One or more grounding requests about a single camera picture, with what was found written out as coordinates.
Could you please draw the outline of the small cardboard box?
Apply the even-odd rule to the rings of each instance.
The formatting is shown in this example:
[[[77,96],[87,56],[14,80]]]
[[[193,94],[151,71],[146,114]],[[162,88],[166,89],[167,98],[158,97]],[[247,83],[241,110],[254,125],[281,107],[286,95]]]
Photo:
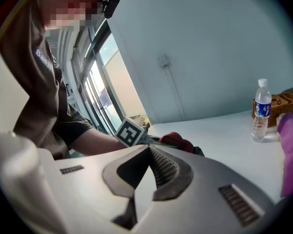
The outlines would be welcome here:
[[[146,127],[147,129],[151,126],[149,118],[147,115],[137,115],[133,118],[133,120],[141,125],[142,127]]]

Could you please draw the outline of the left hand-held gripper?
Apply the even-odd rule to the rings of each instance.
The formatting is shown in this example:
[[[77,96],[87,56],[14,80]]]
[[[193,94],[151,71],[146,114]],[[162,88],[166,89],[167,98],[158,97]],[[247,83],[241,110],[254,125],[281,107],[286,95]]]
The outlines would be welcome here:
[[[160,144],[159,137],[149,135],[147,127],[137,124],[129,117],[124,118],[114,137],[126,147]]]

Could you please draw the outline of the person's left forearm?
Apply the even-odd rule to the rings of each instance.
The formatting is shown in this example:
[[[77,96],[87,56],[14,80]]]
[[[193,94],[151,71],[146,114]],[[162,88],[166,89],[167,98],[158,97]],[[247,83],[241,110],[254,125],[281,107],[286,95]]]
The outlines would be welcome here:
[[[69,147],[86,156],[94,156],[125,149],[115,137],[103,134],[91,128],[81,134]]]

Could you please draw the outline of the white wall outlet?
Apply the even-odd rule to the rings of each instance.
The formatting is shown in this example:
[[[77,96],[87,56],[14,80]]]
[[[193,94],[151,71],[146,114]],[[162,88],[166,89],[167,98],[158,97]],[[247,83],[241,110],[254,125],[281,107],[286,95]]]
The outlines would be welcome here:
[[[162,67],[162,68],[167,67],[167,66],[169,66],[169,64],[170,64],[170,61],[169,61],[167,55],[165,55],[165,54],[160,55],[160,56],[157,58],[157,60],[158,60],[158,64],[159,64],[159,66]]]

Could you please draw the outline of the person's dark brown shirt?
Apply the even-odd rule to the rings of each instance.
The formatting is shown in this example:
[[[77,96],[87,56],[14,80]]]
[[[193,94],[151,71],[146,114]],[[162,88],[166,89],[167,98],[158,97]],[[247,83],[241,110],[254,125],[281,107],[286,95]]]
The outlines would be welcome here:
[[[25,0],[0,35],[0,53],[29,95],[14,132],[49,150],[54,159],[68,158],[69,146],[91,129],[67,101],[63,73],[53,62],[37,0]]]

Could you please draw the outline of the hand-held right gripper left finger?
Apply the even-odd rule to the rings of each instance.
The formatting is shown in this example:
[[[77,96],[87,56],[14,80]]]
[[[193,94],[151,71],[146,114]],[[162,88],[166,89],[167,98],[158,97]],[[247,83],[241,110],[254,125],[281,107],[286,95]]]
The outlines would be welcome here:
[[[123,167],[129,178],[144,175],[138,145],[102,155],[54,160],[39,149],[45,178],[63,216],[66,234],[137,234],[134,188],[120,177]]]

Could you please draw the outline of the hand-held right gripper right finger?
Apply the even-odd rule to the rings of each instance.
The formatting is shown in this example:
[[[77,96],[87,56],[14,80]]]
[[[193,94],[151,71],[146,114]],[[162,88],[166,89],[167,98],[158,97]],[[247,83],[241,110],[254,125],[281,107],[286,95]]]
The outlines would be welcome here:
[[[136,234],[250,234],[274,207],[269,197],[228,166],[203,156],[150,145],[156,191]]]

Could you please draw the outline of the clear water bottle blue label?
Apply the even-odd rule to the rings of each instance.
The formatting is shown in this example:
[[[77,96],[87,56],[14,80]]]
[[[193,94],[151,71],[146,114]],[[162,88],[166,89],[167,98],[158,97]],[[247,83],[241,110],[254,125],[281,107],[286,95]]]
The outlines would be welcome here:
[[[251,134],[252,139],[257,142],[265,137],[272,109],[272,95],[268,90],[268,80],[265,78],[259,79],[258,86],[254,100],[255,111]]]

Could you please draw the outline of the paper notice on window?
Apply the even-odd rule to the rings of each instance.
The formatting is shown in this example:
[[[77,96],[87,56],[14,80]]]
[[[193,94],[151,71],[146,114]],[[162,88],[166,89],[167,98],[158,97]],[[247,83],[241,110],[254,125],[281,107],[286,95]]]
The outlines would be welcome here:
[[[99,96],[99,99],[100,99],[100,102],[102,104],[103,107],[109,107],[110,105],[112,105],[112,102],[109,98],[109,95],[106,91],[106,88],[104,88],[101,93],[100,93],[100,96]]]

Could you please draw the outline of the brown wicker basket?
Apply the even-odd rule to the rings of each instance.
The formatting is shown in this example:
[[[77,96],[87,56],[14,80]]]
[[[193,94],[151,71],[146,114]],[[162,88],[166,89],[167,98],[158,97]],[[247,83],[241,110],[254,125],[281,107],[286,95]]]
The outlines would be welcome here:
[[[254,120],[255,111],[255,99],[252,101],[252,118]],[[277,125],[276,119],[281,114],[292,113],[293,114],[293,94],[291,93],[281,93],[277,95],[272,95],[272,109],[271,115],[269,117],[268,128]]]

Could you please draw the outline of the dark window frame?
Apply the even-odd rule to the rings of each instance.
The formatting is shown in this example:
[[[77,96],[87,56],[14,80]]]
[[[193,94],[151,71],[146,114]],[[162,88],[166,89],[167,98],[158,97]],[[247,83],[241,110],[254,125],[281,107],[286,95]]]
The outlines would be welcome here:
[[[107,20],[86,26],[76,38],[71,59],[85,118],[101,133],[113,136],[125,117],[105,66],[118,51]],[[112,105],[103,107],[99,96],[106,88]]]

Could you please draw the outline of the brown cloth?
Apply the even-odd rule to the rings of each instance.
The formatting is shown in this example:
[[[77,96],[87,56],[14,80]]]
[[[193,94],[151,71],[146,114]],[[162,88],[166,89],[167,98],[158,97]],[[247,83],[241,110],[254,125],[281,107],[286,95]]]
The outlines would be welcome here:
[[[177,132],[171,132],[169,134],[162,136],[159,139],[159,142],[161,144],[174,146],[175,148],[181,151],[193,153],[193,149],[194,149],[193,144],[189,142],[188,140],[183,139],[181,135],[179,135]]]

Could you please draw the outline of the purple cloth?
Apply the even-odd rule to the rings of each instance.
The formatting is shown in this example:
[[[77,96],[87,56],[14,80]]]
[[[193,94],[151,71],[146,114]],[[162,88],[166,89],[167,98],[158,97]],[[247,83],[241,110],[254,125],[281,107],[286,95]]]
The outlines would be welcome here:
[[[293,195],[293,114],[286,113],[279,120],[277,132],[284,152],[281,196]]]

